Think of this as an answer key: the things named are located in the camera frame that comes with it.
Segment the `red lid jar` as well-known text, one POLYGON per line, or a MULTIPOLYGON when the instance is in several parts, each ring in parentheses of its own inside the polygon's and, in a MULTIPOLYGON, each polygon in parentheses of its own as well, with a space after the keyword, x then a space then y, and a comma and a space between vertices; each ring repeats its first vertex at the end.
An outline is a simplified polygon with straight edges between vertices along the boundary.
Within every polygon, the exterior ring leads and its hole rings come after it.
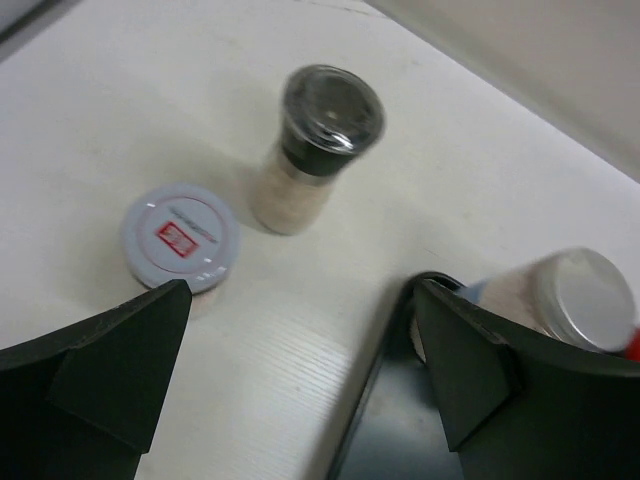
POLYGON ((635 330, 631 342, 624 351, 624 357, 635 362, 640 361, 640 328, 635 330))

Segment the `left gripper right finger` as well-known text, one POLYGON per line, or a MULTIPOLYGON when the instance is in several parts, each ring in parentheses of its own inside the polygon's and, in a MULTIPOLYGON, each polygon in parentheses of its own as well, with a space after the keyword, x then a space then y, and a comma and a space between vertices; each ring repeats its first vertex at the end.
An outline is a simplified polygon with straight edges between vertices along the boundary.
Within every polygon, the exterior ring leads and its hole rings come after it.
POLYGON ((449 448, 468 479, 635 479, 639 366, 480 309, 432 281, 415 305, 449 448))

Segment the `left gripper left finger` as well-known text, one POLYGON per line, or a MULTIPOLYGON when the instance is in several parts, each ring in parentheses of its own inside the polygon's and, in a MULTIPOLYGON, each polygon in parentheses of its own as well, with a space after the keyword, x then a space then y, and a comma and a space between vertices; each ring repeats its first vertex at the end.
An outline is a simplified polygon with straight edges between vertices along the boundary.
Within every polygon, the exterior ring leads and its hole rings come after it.
POLYGON ((2 478, 134 478, 190 307, 187 283, 173 280, 2 350, 2 478))

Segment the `silver lid blue jar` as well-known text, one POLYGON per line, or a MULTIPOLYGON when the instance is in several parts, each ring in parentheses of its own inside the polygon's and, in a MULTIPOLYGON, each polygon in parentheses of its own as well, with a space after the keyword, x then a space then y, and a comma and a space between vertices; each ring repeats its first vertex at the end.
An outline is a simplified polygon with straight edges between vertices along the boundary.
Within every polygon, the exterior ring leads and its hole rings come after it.
POLYGON ((462 287, 457 294, 478 307, 579 348, 621 353, 638 316, 620 270, 585 247, 554 252, 462 287))

